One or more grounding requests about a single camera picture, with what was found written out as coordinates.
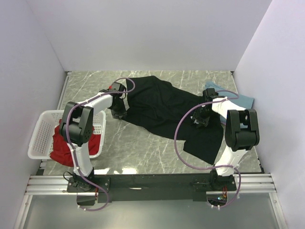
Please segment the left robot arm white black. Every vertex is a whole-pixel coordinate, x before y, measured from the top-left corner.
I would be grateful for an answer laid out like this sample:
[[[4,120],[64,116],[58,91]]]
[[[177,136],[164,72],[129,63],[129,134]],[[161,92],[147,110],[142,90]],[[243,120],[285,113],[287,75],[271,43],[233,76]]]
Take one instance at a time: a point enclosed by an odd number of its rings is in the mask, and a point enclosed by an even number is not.
[[[105,109],[122,115],[122,95],[127,90],[102,90],[94,97],[82,102],[68,102],[60,123],[60,134],[69,147],[73,161],[73,173],[81,176],[78,186],[85,192],[95,187],[93,165],[89,155],[89,139],[93,133],[93,118]]]

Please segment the black t shirt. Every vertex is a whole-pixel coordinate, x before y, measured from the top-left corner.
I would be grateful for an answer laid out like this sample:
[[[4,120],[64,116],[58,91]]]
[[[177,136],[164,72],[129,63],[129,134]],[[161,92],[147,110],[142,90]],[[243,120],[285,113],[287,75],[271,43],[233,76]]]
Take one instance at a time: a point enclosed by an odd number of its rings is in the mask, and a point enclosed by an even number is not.
[[[222,144],[224,129],[219,114],[212,114],[207,127],[197,128],[191,115],[184,115],[203,103],[201,96],[178,89],[156,76],[126,82],[129,108],[124,121],[141,126],[154,135],[183,140],[183,150],[213,164]]]

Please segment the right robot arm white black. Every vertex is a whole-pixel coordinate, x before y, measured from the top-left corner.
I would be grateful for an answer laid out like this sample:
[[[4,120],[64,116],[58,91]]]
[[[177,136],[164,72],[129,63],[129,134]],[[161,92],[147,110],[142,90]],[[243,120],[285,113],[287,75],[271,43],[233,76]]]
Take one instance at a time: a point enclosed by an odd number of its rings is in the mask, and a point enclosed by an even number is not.
[[[215,164],[217,174],[209,178],[210,187],[220,190],[226,184],[225,177],[232,175],[241,158],[259,143],[257,112],[236,105],[226,96],[219,95],[214,88],[203,90],[203,101],[209,104],[195,109],[191,117],[194,124],[208,126],[215,113],[225,119],[226,147]]]

